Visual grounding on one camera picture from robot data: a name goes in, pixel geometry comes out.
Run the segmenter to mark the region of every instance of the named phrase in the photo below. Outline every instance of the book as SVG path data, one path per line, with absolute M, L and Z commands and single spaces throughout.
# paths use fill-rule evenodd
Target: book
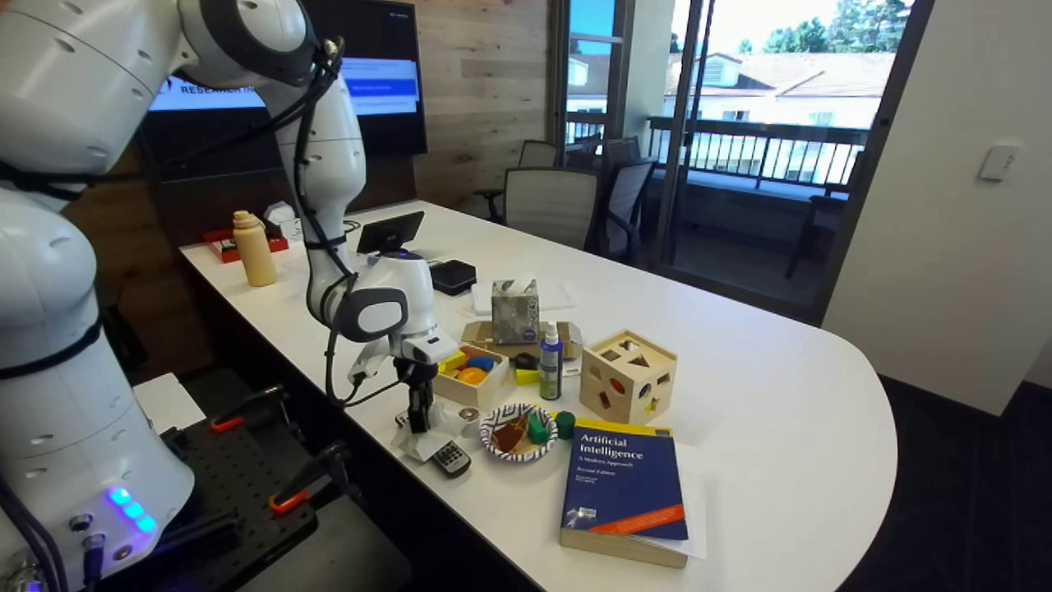
M 691 536 L 675 434 L 577 419 L 559 541 L 670 567 L 686 565 Z

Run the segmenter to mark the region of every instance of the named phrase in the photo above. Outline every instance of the screen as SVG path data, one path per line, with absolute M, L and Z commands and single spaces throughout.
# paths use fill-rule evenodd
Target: screen
M 340 58 L 340 82 L 353 93 L 359 118 L 414 115 L 420 109 L 420 80 L 412 58 Z M 225 112 L 263 109 L 253 88 L 202 88 L 168 76 L 150 112 Z
M 427 130 L 414 5 L 316 0 L 313 23 L 323 39 L 345 39 L 340 82 L 353 93 L 363 155 L 425 155 Z M 237 139 L 265 118 L 253 88 L 200 88 L 172 76 L 150 100 L 141 144 L 161 182 L 279 169 L 273 134 L 184 165 L 200 144 Z

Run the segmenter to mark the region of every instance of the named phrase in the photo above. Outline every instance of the white wall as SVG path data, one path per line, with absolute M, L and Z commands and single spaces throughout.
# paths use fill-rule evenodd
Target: white wall
M 937 0 L 826 324 L 1000 415 L 1052 334 L 1052 4 Z M 989 141 L 1022 141 L 975 183 Z
M 1037 361 L 1028 368 L 1024 381 L 1052 389 L 1052 343 L 1044 343 L 1044 350 Z

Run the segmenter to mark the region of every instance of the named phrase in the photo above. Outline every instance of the railing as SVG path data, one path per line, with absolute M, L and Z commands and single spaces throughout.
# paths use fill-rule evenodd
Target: railing
M 651 118 L 646 156 L 667 160 L 670 118 Z M 779 183 L 845 186 L 869 127 L 759 125 L 694 118 L 691 169 Z

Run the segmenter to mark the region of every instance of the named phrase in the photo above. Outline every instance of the blue light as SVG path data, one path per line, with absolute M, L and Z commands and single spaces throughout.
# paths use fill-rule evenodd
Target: blue light
M 128 515 L 128 520 L 139 520 L 141 512 L 145 512 L 145 508 L 141 508 L 139 504 L 128 504 L 128 505 L 123 505 L 123 515 Z
M 134 525 L 139 525 L 141 533 L 154 533 L 154 528 L 159 528 L 159 520 L 141 515 Z
M 131 499 L 131 493 L 123 486 L 108 491 L 108 499 L 123 505 Z

